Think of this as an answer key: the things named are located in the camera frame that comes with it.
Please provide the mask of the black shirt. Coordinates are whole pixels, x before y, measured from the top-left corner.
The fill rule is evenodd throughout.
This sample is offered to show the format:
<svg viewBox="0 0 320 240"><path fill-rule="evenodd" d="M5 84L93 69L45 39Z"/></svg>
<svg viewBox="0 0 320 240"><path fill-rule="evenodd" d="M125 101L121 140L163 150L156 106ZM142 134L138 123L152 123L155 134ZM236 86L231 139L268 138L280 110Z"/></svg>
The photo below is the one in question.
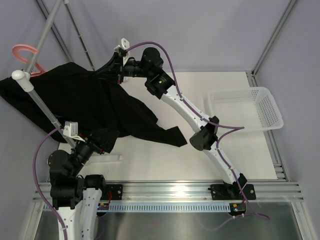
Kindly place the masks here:
<svg viewBox="0 0 320 240"><path fill-rule="evenodd" d="M119 131L119 137L181 147L187 144L178 127L158 126L157 116L120 85L97 79L69 62L30 78L35 91L59 120L78 122L79 133L99 129Z"/></svg>

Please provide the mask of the silver white garment rack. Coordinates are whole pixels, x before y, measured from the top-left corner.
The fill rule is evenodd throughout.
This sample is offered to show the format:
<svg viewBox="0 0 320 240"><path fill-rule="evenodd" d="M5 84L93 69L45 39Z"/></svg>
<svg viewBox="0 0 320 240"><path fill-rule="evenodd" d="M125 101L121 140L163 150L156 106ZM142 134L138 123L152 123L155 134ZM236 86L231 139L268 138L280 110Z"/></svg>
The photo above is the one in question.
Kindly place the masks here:
<svg viewBox="0 0 320 240"><path fill-rule="evenodd" d="M83 40L83 37L80 34L80 30L77 26L76 20L73 16L73 13L71 11L70 2L68 0L63 0L63 5L65 5L65 8L69 14L69 17L72 21L72 24L79 36L80 42L82 44L82 47L85 51L85 54L87 55L87 58L89 60L89 63L91 67L94 69L94 65L92 63L92 59L88 53L86 44ZM57 120L57 118L53 115L53 113L50 111L50 109L47 107L47 105L43 102L43 100L40 98L36 90L34 89L34 86L30 82L30 78L32 76L32 70L36 67L37 59L40 54L40 51L43 48L43 45L48 37L50 27L52 24L52 19L46 20L44 28L40 34L38 44L36 47L27 45L27 44L18 44L15 45L12 48L12 54L15 58L17 58L19 61L26 64L26 68L24 70L15 70L12 72L11 76L13 79L20 85L20 87L28 93L28 95L32 98L32 100L37 104L37 106L41 109L41 111L44 113L44 115L48 118L48 120L52 123L54 127L60 127L61 124Z"/></svg>

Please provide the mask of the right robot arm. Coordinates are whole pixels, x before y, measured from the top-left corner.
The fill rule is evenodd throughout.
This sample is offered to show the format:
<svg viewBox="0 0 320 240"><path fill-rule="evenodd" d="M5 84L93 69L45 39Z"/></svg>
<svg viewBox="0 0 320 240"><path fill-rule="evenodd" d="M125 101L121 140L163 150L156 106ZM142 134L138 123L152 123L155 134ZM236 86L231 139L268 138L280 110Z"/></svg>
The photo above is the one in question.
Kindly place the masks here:
<svg viewBox="0 0 320 240"><path fill-rule="evenodd" d="M155 97L171 106L190 125L194 134L190 144L204 153L215 165L222 176L223 184L211 192L222 198L243 199L247 179L243 173L224 156L220 148L221 138L217 135L221 127L216 116L202 113L179 90L177 79L163 70L164 61L154 47L146 48L139 61L130 56L128 50L116 48L111 59L96 74L104 80L122 83L125 77L146 78L145 87Z"/></svg>

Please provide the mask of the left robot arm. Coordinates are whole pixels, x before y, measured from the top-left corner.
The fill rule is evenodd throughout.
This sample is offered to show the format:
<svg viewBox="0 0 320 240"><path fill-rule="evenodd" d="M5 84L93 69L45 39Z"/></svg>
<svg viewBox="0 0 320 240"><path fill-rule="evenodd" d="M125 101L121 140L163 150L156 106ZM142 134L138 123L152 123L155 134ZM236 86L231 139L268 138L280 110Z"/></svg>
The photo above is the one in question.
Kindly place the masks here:
<svg viewBox="0 0 320 240"><path fill-rule="evenodd" d="M50 155L51 208L57 218L59 239L95 239L99 203L122 199L121 184L107 183L102 174L79 175L94 153L110 153L118 136L118 131L107 129L77 133L71 153L56 150Z"/></svg>

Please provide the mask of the white perforated plastic basket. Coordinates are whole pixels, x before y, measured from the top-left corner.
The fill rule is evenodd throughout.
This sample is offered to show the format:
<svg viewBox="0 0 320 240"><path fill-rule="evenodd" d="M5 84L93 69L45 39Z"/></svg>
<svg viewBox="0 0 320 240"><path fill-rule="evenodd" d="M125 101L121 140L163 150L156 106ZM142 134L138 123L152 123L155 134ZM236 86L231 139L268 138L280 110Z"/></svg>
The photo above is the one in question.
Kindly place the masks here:
<svg viewBox="0 0 320 240"><path fill-rule="evenodd" d="M271 92L265 87L220 89L207 95L208 114L229 127L243 127L242 132L281 129L284 121Z"/></svg>

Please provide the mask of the aluminium frame post right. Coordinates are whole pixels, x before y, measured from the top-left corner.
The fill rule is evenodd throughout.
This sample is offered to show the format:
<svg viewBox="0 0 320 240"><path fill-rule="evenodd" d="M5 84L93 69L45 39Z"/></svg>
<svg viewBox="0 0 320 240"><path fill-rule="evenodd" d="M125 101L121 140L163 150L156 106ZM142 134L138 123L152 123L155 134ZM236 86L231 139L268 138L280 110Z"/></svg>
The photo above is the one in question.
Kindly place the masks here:
<svg viewBox="0 0 320 240"><path fill-rule="evenodd" d="M290 18L290 15L292 14L294 8L296 7L298 0L289 0L288 4L286 5L283 13L281 14L274 30L272 31L272 34L270 38L268 39L267 44L265 45L260 57L258 58L257 63L255 64L254 68L251 71L251 74L255 77L257 73L259 72L261 66L265 62L270 50L272 49L273 45L275 44L277 38L281 34L282 29L284 28L285 24Z"/></svg>

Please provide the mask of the aluminium mounting rail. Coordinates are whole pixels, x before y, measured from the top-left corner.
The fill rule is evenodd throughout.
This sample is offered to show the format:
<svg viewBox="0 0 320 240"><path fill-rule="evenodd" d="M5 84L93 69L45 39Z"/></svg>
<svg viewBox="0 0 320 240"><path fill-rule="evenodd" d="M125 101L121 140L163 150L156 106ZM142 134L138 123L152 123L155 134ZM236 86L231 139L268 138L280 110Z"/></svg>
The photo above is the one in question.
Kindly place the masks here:
<svg viewBox="0 0 320 240"><path fill-rule="evenodd" d="M111 200L127 203L240 203L243 200L226 199L210 190L213 181L109 181L107 190ZM303 202L304 197L296 182L288 181L252 181L255 194L252 202Z"/></svg>

